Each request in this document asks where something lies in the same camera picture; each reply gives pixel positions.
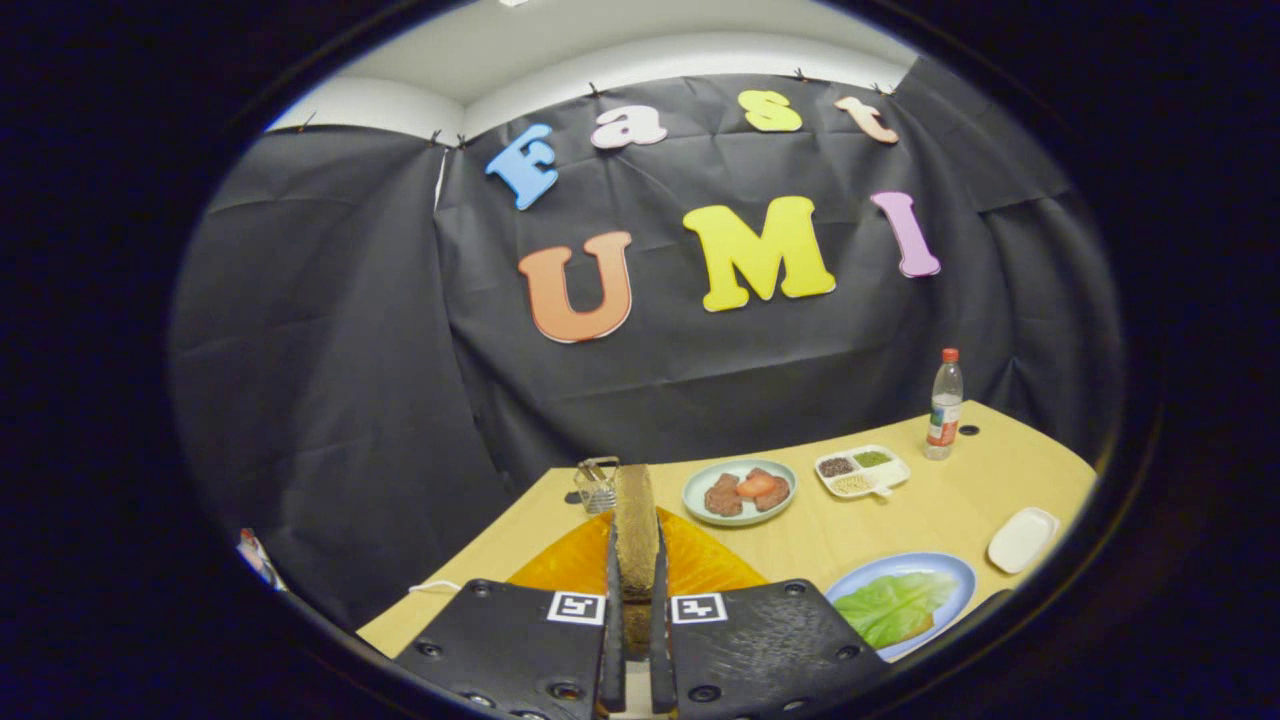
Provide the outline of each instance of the light blue plate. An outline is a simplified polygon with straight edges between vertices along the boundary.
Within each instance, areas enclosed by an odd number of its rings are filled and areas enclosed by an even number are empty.
[[[943,552],[908,552],[905,555],[882,557],[881,560],[863,565],[836,580],[836,584],[831,585],[831,589],[827,591],[827,601],[835,603],[846,594],[851,594],[859,588],[865,587],[876,578],[906,575],[909,573],[946,573],[959,580],[959,585],[956,585],[946,605],[933,611],[933,628],[929,632],[881,648],[878,655],[883,660],[895,660],[929,642],[933,635],[945,630],[960,615],[978,588],[978,577],[974,574],[973,568],[964,560]]]
[[[724,518],[723,515],[717,515],[710,510],[707,510],[707,491],[716,484],[721,473],[730,473],[732,475],[737,475],[739,479],[745,479],[746,474],[754,468],[759,468],[786,480],[791,487],[791,493],[787,495],[786,500],[764,512],[755,509],[755,502],[744,500],[742,514],[732,518]],[[787,506],[791,505],[791,501],[795,500],[796,489],[799,489],[799,487],[796,484],[795,470],[787,468],[782,462],[774,462],[772,460],[763,460],[759,457],[730,460],[727,462],[719,462],[709,468],[703,468],[689,478],[689,482],[685,483],[684,492],[685,509],[689,510],[689,514],[694,518],[698,518],[704,523],[710,523],[712,525],[754,525],[755,523],[763,523],[786,510]]]

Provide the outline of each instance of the black backdrop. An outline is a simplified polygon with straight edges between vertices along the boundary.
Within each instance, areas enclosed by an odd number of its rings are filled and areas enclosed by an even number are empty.
[[[795,133],[744,119],[774,90]],[[835,100],[878,108],[900,141]],[[645,104],[668,137],[602,151],[595,117]],[[559,179],[525,211],[484,168],[532,123]],[[943,346],[966,396],[1089,461],[1117,418],[1117,307],[1084,201],[1034,142],[920,60],[892,96],[796,78],[676,78],[581,97],[444,151],[367,128],[265,136],[201,225],[179,283],[175,405],[197,478],[347,628],[426,577],[550,465],[673,461],[809,442],[919,415]],[[942,272],[906,278],[874,192],[901,191]],[[813,200],[835,292],[707,313],[685,213]],[[573,249],[600,301],[603,232],[631,233],[634,306],[577,345],[534,327],[521,258]]]

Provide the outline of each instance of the orange letter u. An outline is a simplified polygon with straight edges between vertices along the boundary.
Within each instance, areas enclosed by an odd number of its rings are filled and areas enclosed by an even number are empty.
[[[568,304],[564,264],[573,256],[568,247],[548,247],[531,252],[520,261],[520,272],[529,278],[529,306],[534,324],[556,342],[582,342],[604,337],[618,329],[631,314],[631,278],[623,249],[631,234],[608,232],[588,240],[582,250],[595,255],[600,266],[604,300],[590,313],[579,313]]]

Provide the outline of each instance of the tomato slice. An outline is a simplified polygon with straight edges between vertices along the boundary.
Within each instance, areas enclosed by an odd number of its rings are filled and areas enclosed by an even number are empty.
[[[778,479],[773,475],[751,475],[737,484],[737,495],[742,497],[760,497],[777,487]]]

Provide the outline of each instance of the lettuce leaf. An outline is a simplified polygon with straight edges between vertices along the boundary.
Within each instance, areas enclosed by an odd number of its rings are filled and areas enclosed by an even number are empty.
[[[946,573],[884,575],[837,600],[836,610],[876,650],[897,644],[933,621],[960,583]]]

